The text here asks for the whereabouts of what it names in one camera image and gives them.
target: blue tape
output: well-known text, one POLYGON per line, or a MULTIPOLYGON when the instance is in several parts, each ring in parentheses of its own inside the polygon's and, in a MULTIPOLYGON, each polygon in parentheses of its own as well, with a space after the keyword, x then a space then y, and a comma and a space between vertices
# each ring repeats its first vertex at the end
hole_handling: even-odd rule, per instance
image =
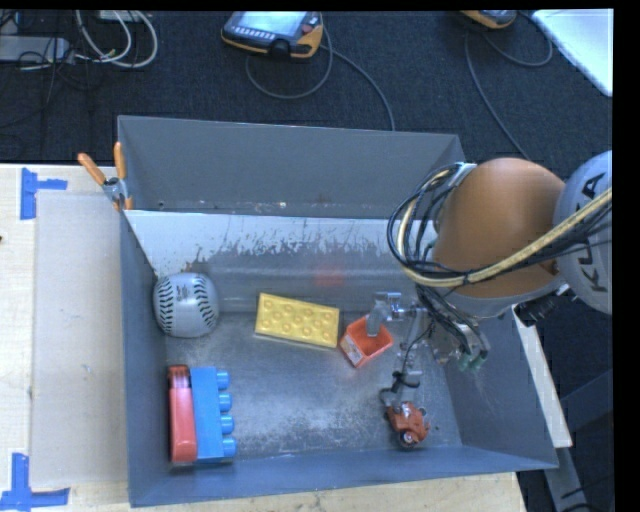
POLYGON ((36 192, 41 189, 66 190, 65 180, 38 180, 38 175, 26 167, 22 168, 22 189, 20 191, 20 219, 34 219, 36 216, 36 192))
POLYGON ((58 491, 31 492, 29 487, 29 457, 21 453, 12 455, 11 490, 0 496, 0 510, 29 512, 32 507, 58 507, 66 505, 69 488, 58 491))

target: white robot part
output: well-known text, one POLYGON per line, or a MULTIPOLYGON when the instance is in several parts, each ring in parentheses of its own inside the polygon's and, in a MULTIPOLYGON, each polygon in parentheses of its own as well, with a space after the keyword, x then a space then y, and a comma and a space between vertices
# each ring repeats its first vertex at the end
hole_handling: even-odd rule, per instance
MULTIPOLYGON (((558 200, 554 224, 583 208, 609 187, 612 179, 612 151, 601 153, 569 178, 558 200)), ((597 223, 599 229, 582 242, 582 250, 558 257, 558 269, 573 292, 587 305, 612 314, 611 217, 608 209, 597 223)))

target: black floor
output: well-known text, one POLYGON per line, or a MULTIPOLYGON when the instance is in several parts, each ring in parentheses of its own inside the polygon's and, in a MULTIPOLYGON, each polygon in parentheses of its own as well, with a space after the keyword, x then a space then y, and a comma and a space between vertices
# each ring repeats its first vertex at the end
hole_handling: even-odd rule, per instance
MULTIPOLYGON (((123 48, 119 26, 96 21, 92 13, 82 11, 83 23, 96 44, 105 51, 123 48)), ((548 42, 528 13, 491 32, 470 27, 455 11, 324 13, 336 52, 331 67, 326 38, 325 48, 302 64, 250 63, 260 84, 283 95, 302 95, 326 76, 315 92, 293 100, 269 97, 251 83, 245 54, 220 38, 230 12, 150 14, 159 49, 144 68, 76 59, 29 71, 2 63, 0 161, 75 164, 84 151, 111 165, 120 114, 454 133, 468 161, 524 157, 563 179, 612 148, 612 99, 557 48, 544 65, 523 66, 488 44, 521 61, 544 61, 548 42)), ((23 34, 55 33, 78 53, 90 53, 70 10, 26 10, 18 21, 23 34)), ((140 62, 149 55, 150 32, 132 27, 131 55, 140 62)), ((20 66, 29 64, 23 59, 20 66)), ((539 330, 560 398, 612 368, 610 316, 577 300, 561 305, 539 330)), ((582 427, 574 441, 589 504, 608 510, 614 495, 612 418, 582 427)), ((528 512, 553 510, 541 472, 519 477, 528 512)))

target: lego brick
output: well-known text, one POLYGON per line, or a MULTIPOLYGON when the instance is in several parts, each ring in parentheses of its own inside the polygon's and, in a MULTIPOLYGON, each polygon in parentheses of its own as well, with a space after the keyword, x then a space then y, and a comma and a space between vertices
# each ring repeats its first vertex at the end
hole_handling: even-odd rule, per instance
POLYGON ((261 293, 255 331, 322 347, 336 347, 340 310, 261 293))
POLYGON ((222 462, 236 453, 229 374, 214 366, 191 368, 191 392, 198 445, 197 462, 222 462))

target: yellow cable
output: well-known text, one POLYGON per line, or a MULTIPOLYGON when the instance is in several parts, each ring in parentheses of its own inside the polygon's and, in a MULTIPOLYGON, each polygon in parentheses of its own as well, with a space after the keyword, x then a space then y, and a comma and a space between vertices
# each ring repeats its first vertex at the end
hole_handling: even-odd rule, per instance
MULTIPOLYGON (((416 204, 417 198, 411 201, 407 206, 407 211, 405 212, 400 227, 398 228, 398 236, 396 238, 396 248, 401 256, 404 256, 403 244, 400 243, 401 240, 404 239, 405 232, 407 230, 407 224, 409 222, 409 217, 411 216, 411 211, 413 210, 416 204)), ((574 212, 572 215, 563 220, 560 224, 555 226, 553 229, 549 230, 543 236, 534 240, 532 243, 527 245, 526 247, 520 249, 518 252, 512 254, 511 256, 494 263, 493 265, 484 268, 482 270, 477 270, 475 272, 471 272, 467 274, 467 276, 459 276, 459 277, 446 277, 446 278, 430 278, 425 277, 414 270, 402 265, 402 270, 404 270, 405 274, 409 276, 410 279, 417 282, 418 284, 424 286, 433 286, 433 287, 445 287, 445 288, 454 288, 456 286, 462 286, 464 284, 477 283, 480 281, 484 281, 486 279, 490 279, 495 275, 508 270, 509 268, 517 265, 518 263, 524 261, 529 256, 535 254, 537 251, 542 249, 543 247, 549 245, 551 242, 559 238, 561 235, 569 231, 572 227, 577 225, 579 222, 584 220, 588 215, 596 211, 598 208, 604 206, 606 203, 611 202, 611 187, 602 192, 599 196, 595 197, 591 201, 589 201, 583 208, 574 212)))

